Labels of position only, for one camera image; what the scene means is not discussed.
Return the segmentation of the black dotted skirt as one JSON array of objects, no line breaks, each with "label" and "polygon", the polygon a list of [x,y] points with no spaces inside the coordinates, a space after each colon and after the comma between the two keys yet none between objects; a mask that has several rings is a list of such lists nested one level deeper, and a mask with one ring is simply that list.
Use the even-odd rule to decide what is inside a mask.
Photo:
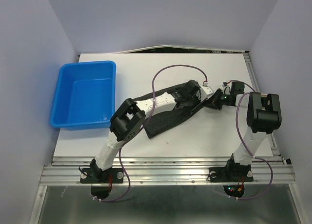
[{"label": "black dotted skirt", "polygon": [[199,95],[200,85],[195,80],[189,80],[186,83],[174,85],[165,89],[137,97],[134,101],[137,106],[145,111],[144,129],[148,138],[168,131],[194,116],[200,111],[207,100],[201,102],[193,109],[175,110],[175,97],[186,97]]}]

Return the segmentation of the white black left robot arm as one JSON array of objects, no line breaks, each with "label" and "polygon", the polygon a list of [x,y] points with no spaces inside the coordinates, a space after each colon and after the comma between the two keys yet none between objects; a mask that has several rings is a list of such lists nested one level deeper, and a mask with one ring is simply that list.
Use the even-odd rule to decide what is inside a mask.
[{"label": "white black left robot arm", "polygon": [[126,99],[112,116],[107,143],[91,161],[88,175],[97,182],[104,182],[119,150],[141,129],[145,129],[151,139],[182,124],[201,109],[201,102],[208,94],[207,87],[189,80],[155,93]]}]

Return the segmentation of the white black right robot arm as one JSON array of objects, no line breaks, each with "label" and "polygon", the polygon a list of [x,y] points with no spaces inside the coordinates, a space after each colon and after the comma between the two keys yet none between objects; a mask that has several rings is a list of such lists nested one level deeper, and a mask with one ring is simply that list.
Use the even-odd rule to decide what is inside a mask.
[{"label": "white black right robot arm", "polygon": [[[267,135],[280,128],[279,95],[261,94],[242,81],[230,80],[223,83],[223,89],[217,89],[204,106],[215,110],[221,110],[223,106],[236,107],[235,126],[241,143],[223,168],[227,179],[236,180],[251,170],[255,153]],[[247,108],[245,135],[240,133],[238,124],[241,107]]]}]

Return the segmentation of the blue plastic bin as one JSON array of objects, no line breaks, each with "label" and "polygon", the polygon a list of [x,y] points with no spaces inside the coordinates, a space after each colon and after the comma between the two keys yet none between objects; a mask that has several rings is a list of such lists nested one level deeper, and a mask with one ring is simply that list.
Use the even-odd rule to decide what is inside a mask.
[{"label": "blue plastic bin", "polygon": [[59,70],[50,124],[54,128],[107,128],[115,113],[116,64],[69,63]]}]

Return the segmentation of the right side aluminium rail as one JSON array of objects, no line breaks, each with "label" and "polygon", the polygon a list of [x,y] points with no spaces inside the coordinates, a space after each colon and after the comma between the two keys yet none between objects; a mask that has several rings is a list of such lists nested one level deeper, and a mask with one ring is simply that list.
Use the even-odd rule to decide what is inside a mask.
[{"label": "right side aluminium rail", "polygon": [[[276,91],[272,91],[271,89],[269,89],[269,91],[264,91],[264,88],[260,86],[259,80],[257,78],[256,75],[256,71],[254,69],[254,65],[253,65],[253,59],[250,56],[250,52],[249,51],[245,51],[243,53],[243,57],[246,63],[246,67],[249,73],[249,77],[252,83],[252,87],[257,90],[257,91],[261,91],[262,93],[277,93]],[[281,153],[281,149],[279,148],[279,143],[276,139],[276,133],[278,133],[279,130],[274,130],[272,132],[272,134],[267,136],[267,139],[264,140],[262,142],[262,144],[264,144],[265,142],[268,143],[268,145],[270,146],[271,152],[272,152],[272,156],[263,156],[260,153],[260,150],[262,149],[262,145],[259,147],[258,151],[256,152],[256,155],[258,157],[261,158],[265,158],[267,161],[269,162],[275,162],[275,163],[282,163],[282,164],[286,164],[286,161]]]}]

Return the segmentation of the aluminium table edge rail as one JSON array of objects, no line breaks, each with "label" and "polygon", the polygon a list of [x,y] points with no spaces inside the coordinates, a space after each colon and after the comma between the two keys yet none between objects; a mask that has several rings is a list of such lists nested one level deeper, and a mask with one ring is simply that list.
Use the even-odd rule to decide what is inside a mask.
[{"label": "aluminium table edge rail", "polygon": [[[78,186],[78,167],[88,165],[88,157],[55,157],[42,170],[41,186]],[[209,168],[223,167],[226,157],[124,157],[121,160],[129,174],[132,186],[178,186],[210,185],[207,177]],[[253,184],[267,184],[273,172],[274,184],[295,183],[292,165],[286,164],[278,155],[268,157],[270,165],[254,160],[252,163]]]}]

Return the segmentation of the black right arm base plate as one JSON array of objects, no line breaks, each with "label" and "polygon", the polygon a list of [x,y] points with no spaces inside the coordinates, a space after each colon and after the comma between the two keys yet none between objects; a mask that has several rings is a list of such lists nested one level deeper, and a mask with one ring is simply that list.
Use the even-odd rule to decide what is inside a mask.
[{"label": "black right arm base plate", "polygon": [[207,180],[212,183],[234,183],[234,182],[253,182],[253,176],[247,174],[251,170],[247,169],[229,169],[226,167],[209,168]]}]

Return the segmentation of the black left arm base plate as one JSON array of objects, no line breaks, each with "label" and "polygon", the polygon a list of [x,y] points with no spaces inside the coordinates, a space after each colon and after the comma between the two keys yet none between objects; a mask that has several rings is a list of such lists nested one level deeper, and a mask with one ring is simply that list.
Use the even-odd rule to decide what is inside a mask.
[{"label": "black left arm base plate", "polygon": [[124,171],[121,168],[109,168],[105,171],[94,171],[92,168],[79,168],[82,184],[122,184]]}]

